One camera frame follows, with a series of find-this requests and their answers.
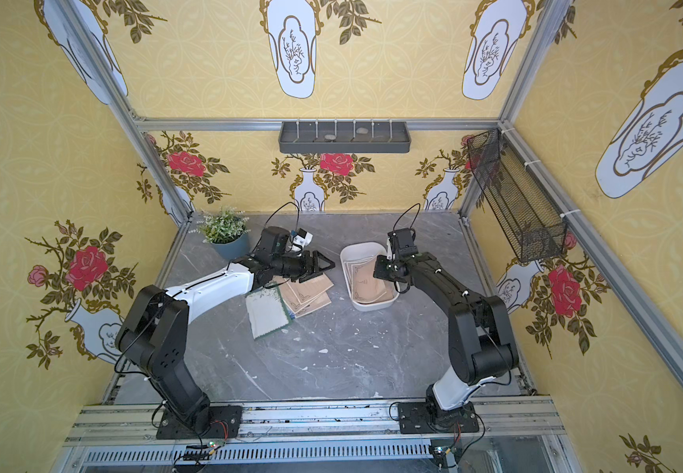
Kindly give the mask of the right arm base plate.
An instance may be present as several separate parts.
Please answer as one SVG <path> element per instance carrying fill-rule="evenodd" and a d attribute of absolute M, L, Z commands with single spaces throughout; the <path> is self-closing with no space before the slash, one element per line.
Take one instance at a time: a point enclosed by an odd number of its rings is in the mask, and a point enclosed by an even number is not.
<path fill-rule="evenodd" d="M 435 401 L 398 402 L 397 421 L 403 435 L 479 433 L 478 414 L 473 404 L 449 411 Z"/>

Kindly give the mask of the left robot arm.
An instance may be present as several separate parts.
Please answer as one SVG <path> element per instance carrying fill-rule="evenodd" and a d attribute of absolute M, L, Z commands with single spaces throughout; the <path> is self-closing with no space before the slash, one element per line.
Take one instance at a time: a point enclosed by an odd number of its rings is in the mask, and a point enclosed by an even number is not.
<path fill-rule="evenodd" d="M 334 269 L 331 258 L 305 247 L 307 236 L 302 229 L 268 226 L 254 248 L 235 255 L 225 268 L 168 289 L 146 286 L 134 299 L 116 335 L 116 347 L 192 434 L 205 435 L 216 419 L 209 396 L 185 361 L 190 325 L 225 302 L 267 289 L 276 277 L 305 283 Z"/>

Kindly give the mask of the white oval storage box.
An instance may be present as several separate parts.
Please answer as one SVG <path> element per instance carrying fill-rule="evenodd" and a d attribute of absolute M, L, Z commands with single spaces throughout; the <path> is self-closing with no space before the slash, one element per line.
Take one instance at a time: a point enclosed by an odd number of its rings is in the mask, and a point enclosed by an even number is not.
<path fill-rule="evenodd" d="M 399 297 L 392 282 L 374 277 L 377 257 L 381 255 L 386 257 L 387 250 L 378 242 L 352 244 L 341 251 L 347 291 L 357 311 L 387 309 Z"/>

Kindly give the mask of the pink lined stationery paper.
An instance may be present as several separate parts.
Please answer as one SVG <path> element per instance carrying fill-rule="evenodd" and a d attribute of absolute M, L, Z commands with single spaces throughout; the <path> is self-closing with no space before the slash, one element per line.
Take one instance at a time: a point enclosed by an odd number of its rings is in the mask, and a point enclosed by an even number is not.
<path fill-rule="evenodd" d="M 373 277 L 376 257 L 361 259 L 347 264 L 351 298 L 361 305 L 388 302 L 394 297 L 393 285 L 389 281 Z"/>

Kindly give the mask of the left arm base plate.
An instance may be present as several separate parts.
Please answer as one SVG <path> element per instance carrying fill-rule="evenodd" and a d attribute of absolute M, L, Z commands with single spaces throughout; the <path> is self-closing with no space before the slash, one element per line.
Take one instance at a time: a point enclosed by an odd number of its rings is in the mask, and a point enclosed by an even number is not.
<path fill-rule="evenodd" d="M 236 439 L 242 416 L 243 407 L 239 405 L 211 405 L 184 420 L 166 409 L 156 439 Z"/>

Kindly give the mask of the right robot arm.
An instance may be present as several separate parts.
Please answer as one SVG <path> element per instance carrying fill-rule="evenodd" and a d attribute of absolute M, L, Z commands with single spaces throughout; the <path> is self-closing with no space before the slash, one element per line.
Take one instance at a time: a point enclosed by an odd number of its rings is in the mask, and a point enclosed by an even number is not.
<path fill-rule="evenodd" d="M 376 259 L 374 277 L 400 293 L 420 290 L 446 315 L 450 368 L 426 392 L 434 417 L 458 412 L 486 384 L 511 381 L 519 353 L 505 302 L 469 289 L 434 255 L 419 251 L 414 229 L 388 234 L 388 253 Z"/>

